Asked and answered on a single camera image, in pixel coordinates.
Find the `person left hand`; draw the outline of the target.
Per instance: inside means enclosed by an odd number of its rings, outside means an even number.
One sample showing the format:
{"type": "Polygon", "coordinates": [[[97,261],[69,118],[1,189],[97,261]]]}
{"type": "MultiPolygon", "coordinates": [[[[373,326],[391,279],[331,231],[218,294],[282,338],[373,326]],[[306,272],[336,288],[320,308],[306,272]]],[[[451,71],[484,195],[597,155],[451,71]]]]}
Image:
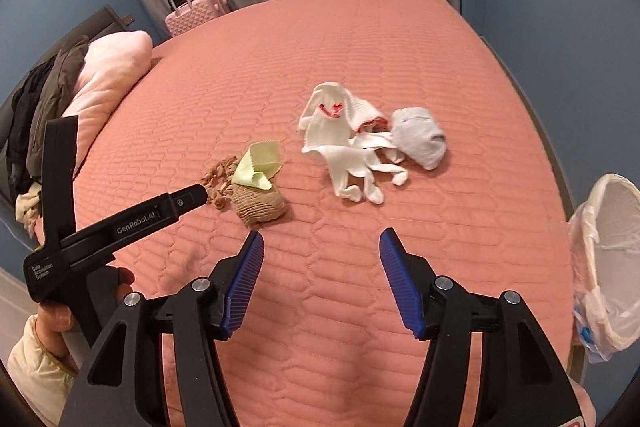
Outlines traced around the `person left hand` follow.
{"type": "Polygon", "coordinates": [[[58,361],[78,371],[62,334],[73,328],[75,319],[70,308],[59,303],[39,303],[35,331],[44,349],[58,361]]]}

